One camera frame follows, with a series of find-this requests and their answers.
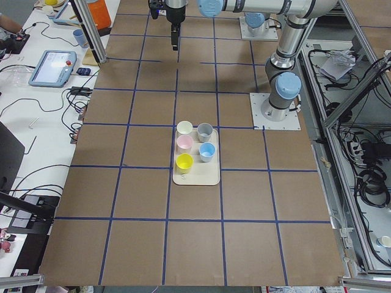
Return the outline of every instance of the orange object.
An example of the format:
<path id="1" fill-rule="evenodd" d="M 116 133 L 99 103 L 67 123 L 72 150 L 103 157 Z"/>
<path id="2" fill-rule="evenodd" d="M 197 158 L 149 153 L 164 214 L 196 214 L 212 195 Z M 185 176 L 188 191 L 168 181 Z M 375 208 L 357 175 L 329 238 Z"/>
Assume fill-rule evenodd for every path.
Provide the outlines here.
<path id="1" fill-rule="evenodd" d="M 97 29 L 105 29 L 111 25 L 108 8 L 104 0 L 87 0 L 92 18 Z"/>

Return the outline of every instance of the black monitor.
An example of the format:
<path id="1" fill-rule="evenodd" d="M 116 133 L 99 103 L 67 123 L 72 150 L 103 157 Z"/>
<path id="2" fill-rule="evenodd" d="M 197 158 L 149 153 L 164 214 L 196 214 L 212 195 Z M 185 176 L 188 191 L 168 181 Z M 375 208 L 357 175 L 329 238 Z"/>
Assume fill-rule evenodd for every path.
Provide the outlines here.
<path id="1" fill-rule="evenodd" d="M 7 231 L 47 234 L 59 198 L 27 195 L 24 200 L 20 200 L 9 195 L 23 156 L 22 143 L 0 122 L 0 211 L 4 206 L 17 210 Z"/>

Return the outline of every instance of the blue plastic cup on desk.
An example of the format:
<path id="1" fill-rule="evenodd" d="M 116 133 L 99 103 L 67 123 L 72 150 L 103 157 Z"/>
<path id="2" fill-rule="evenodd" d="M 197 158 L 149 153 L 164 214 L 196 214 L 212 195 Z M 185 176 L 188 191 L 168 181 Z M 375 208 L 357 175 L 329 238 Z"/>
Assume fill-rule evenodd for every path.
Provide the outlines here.
<path id="1" fill-rule="evenodd" d="M 212 161 L 214 154 L 216 153 L 216 148 L 210 142 L 204 142 L 200 146 L 200 157 L 204 162 Z"/>
<path id="2" fill-rule="evenodd" d="M 75 37 L 76 41 L 82 48 L 88 47 L 88 42 L 86 40 L 86 36 L 84 35 L 83 31 L 81 29 L 77 29 L 73 31 L 73 36 Z"/>

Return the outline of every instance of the white desk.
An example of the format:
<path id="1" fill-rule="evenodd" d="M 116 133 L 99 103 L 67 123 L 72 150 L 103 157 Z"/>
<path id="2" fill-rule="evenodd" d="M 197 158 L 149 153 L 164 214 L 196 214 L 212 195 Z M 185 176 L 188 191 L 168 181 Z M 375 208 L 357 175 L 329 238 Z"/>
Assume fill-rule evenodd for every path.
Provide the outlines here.
<path id="1" fill-rule="evenodd" d="M 106 1 L 112 21 L 114 21 L 115 14 L 117 13 L 119 2 L 120 0 Z M 50 24 L 50 27 L 45 31 L 46 35 L 62 37 L 76 44 L 76 40 L 72 35 L 72 32 L 76 29 L 75 27 L 56 25 L 41 10 L 33 10 L 23 27 L 27 28 L 38 21 L 44 21 Z M 0 62 L 0 68 L 11 64 L 36 66 L 44 50 L 57 49 L 77 53 L 78 60 L 73 74 L 63 88 L 55 89 L 29 86 L 27 82 L 32 70 L 29 72 L 23 67 L 15 67 L 9 71 L 3 71 L 0 73 L 0 92 L 2 92 L 0 96 L 0 111 L 20 98 L 34 98 L 40 101 L 44 109 L 58 109 L 61 105 L 61 92 L 64 89 L 70 88 L 71 86 L 82 86 L 88 80 L 88 76 L 79 76 L 76 74 L 77 68 L 87 67 L 81 64 L 87 49 L 82 49 L 80 46 L 72 47 L 62 40 L 52 40 L 44 37 L 41 35 L 41 31 L 45 27 L 45 24 L 37 24 L 35 27 L 28 29 L 27 33 L 31 37 L 21 54 L 12 55 L 9 59 Z M 106 47 L 109 36 L 104 36 L 101 39 Z M 92 70 L 91 74 L 94 74 L 98 70 L 98 67 L 89 68 Z M 95 81 L 96 77 L 92 78 L 86 84 L 86 87 L 92 89 Z M 68 102 L 65 100 L 65 106 L 62 110 L 57 112 L 42 112 L 35 101 L 20 101 L 8 108 L 0 117 L 0 121 L 26 147 L 26 152 L 31 146 L 34 137 L 37 136 L 30 153 L 23 158 L 18 173 L 18 177 L 20 178 L 16 179 L 14 187 L 24 176 L 38 168 L 54 164 L 70 164 L 75 145 L 70 144 L 69 130 L 61 123 L 61 115 L 67 106 Z M 32 129 L 30 129 L 28 126 L 37 117 L 39 119 L 34 123 Z M 65 114 L 64 122 L 70 125 L 73 122 L 77 122 L 77 119 L 78 114 L 73 108 L 69 108 Z M 67 174 L 68 168 L 66 167 L 49 168 L 30 176 L 22 183 L 20 188 L 31 188 L 42 184 L 58 184 L 64 186 Z M 10 220 L 10 218 L 0 215 L 0 227 L 7 227 Z M 12 242 L 11 252 L 4 253 L 3 250 L 0 251 L 0 277 L 9 277 L 12 273 L 25 238 L 26 235 L 17 234 L 16 241 Z"/>

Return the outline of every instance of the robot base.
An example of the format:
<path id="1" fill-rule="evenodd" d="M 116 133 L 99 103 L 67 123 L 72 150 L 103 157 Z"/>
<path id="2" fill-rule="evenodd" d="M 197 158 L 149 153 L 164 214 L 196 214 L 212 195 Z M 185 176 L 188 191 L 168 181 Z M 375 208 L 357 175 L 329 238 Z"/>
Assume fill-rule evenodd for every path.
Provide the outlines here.
<path id="1" fill-rule="evenodd" d="M 269 25 L 273 26 L 274 21 L 273 20 L 268 20 Z M 239 22 L 240 22 L 240 31 L 242 34 L 242 39 L 243 40 L 259 40 L 259 41 L 278 41 L 279 37 L 277 35 L 277 31 L 275 28 L 269 28 L 265 29 L 264 24 L 262 24 L 261 28 L 256 31 L 255 35 L 252 35 L 249 32 L 249 29 L 247 27 L 246 23 L 246 18 L 244 16 L 239 17 Z"/>
<path id="2" fill-rule="evenodd" d="M 269 98 L 269 93 L 251 93 L 251 111 L 252 121 L 254 129 L 262 130 L 301 130 L 298 113 L 292 111 L 288 113 L 288 116 L 280 122 L 274 122 L 268 120 L 261 112 L 262 103 Z M 294 102 L 292 102 L 291 108 L 295 108 Z"/>

